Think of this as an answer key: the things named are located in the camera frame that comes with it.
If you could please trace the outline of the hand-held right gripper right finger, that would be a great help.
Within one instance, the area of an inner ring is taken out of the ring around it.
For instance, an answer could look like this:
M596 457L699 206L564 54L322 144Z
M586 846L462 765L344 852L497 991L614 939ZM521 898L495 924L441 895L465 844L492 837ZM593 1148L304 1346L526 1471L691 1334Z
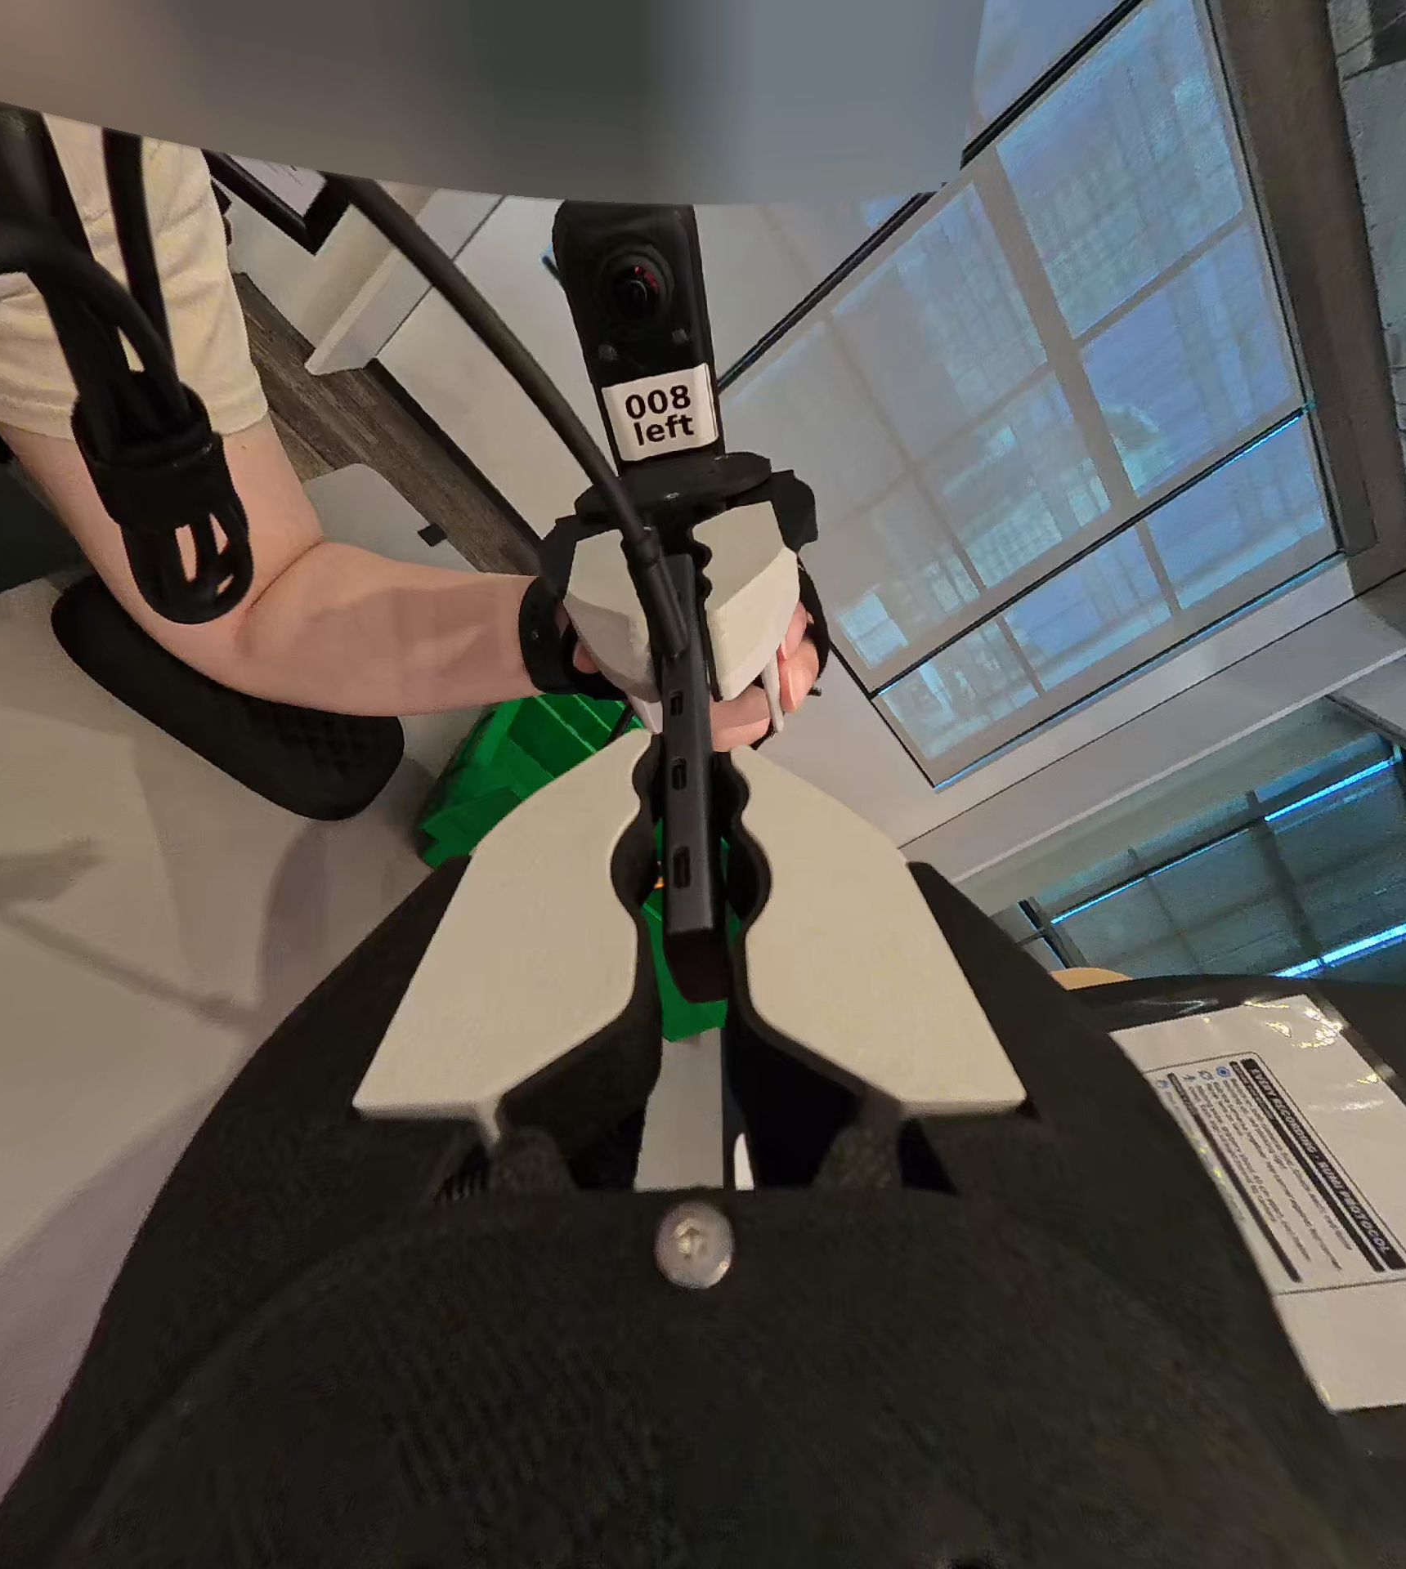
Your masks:
M735 1001L765 1043L899 1120L1025 1087L895 844L761 752L719 765Z

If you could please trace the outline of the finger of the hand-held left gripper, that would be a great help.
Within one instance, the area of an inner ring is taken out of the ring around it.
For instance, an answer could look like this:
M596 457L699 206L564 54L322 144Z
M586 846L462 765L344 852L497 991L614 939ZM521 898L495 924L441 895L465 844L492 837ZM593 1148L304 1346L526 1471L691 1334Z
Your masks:
M699 546L712 694L725 703L776 671L799 604L799 564L771 502L735 506L701 522Z
M598 674L637 705L657 703L649 618L616 530L590 533L572 546L562 604Z

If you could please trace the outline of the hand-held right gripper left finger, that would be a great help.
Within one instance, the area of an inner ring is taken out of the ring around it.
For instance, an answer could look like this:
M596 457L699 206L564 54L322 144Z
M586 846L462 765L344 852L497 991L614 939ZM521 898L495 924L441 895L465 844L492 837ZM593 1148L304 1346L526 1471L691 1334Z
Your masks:
M653 1092L655 736L531 795L467 859L354 1092L366 1120L613 1127Z

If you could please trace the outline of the green plastic bin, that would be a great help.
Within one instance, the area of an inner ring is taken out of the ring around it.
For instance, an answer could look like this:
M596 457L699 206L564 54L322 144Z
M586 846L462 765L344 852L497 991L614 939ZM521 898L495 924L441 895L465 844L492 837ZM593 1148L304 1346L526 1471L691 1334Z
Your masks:
M439 777L439 801L430 801L418 824L428 867L461 863L480 841L529 796L627 736L632 716L619 702L590 700L575 694L539 695L495 707L470 731L459 756ZM688 1042L721 1029L727 1006L691 1004L678 994L662 948L662 850L657 782L649 783L655 873L640 913L653 965L660 1007L660 1035Z

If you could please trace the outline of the dark grey usb hub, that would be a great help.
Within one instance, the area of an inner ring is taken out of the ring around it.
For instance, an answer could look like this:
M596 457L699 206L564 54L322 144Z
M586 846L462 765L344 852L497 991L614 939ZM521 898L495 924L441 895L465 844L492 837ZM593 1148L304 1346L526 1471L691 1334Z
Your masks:
M658 664L662 720L660 935L675 991L703 1007L730 996L727 908L714 821L714 741L699 577L688 553L665 559L686 644Z

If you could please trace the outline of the person's left forearm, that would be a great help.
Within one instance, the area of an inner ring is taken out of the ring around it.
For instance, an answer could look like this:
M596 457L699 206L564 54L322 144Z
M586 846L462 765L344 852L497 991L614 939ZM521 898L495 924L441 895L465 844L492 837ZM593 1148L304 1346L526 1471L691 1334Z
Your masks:
M225 437L253 579L222 618L147 617L222 687L349 716L416 718L531 697L519 643L529 579L384 559L327 540L268 421Z

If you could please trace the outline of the person's left hand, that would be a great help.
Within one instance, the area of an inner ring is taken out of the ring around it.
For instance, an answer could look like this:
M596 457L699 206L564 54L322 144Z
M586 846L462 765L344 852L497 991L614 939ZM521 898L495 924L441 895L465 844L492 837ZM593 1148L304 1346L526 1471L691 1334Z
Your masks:
M761 679L747 685L729 700L711 700L709 725L712 751L719 754L742 747L753 747L771 736L783 733L786 721L799 711L810 697L815 697L824 666L814 635L820 636L820 625L804 602L794 607L786 635L774 653L778 697L771 697ZM611 676L590 648L573 635L572 664L583 676L604 677L624 697L626 707L635 720L653 731L658 725L658 710L653 703L637 700L627 687Z

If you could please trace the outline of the black wrist rest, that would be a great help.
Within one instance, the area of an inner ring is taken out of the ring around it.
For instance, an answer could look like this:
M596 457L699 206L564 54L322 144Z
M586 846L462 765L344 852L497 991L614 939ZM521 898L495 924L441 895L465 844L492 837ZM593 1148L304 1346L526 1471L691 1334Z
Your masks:
M67 587L49 627L107 697L271 806L312 821L367 810L397 775L395 716L343 716L235 692L189 669L94 576Z

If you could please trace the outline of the low wide window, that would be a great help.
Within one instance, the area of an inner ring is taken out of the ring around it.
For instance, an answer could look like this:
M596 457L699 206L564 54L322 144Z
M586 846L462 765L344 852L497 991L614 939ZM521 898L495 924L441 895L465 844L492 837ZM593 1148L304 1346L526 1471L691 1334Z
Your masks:
M1087 970L1406 986L1404 756L1360 733L1018 911Z

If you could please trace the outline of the large grid window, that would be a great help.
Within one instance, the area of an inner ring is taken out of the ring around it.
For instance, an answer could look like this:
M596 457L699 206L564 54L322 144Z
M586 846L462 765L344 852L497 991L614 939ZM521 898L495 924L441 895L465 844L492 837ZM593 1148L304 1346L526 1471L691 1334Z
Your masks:
M1219 4L989 4L974 138L776 342L732 440L807 481L856 695L928 792L1337 561Z

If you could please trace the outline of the person's beige shirt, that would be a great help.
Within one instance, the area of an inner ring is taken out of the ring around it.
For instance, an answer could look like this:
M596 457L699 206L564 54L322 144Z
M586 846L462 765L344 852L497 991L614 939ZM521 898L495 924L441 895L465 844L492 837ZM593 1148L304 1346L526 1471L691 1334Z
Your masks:
M45 120L94 260L119 282L117 246L99 128ZM142 185L178 376L206 407L212 429L235 435L266 417L227 242L202 153L143 141ZM0 427L70 442L76 403L47 308L26 277L0 278Z

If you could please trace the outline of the white instruction label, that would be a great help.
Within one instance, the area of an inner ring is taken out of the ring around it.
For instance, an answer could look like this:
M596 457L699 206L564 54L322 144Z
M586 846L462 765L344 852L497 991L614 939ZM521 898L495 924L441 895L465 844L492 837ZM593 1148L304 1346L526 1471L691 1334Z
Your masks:
M1334 1411L1406 1406L1406 1102L1307 993L1111 1029Z

